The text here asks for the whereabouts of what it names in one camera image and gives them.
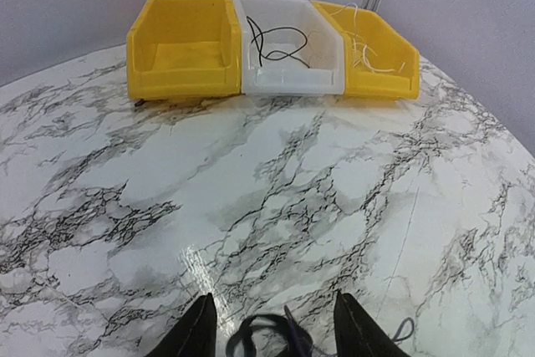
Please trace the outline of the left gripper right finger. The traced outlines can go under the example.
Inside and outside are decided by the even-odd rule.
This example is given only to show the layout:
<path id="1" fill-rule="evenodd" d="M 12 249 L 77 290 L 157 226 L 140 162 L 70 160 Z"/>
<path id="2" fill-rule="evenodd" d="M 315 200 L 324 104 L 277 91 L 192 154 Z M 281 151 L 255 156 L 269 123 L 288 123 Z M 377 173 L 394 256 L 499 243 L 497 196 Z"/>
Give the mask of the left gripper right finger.
<path id="1" fill-rule="evenodd" d="M 412 335 L 412 330 L 401 335 L 406 324 L 412 326 L 411 317 L 401 322 L 391 339 L 353 295 L 341 291 L 336 294 L 334 334 L 338 357 L 409 357 L 396 344 Z"/>

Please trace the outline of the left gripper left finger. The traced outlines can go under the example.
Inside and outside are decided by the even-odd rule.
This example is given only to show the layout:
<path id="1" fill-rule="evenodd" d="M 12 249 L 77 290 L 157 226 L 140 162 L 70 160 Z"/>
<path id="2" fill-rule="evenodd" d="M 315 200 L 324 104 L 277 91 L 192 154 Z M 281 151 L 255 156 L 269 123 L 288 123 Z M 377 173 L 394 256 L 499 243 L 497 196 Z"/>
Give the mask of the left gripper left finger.
<path id="1" fill-rule="evenodd" d="M 196 299 L 150 357 L 214 357 L 217 341 L 217 309 L 211 293 Z"/>

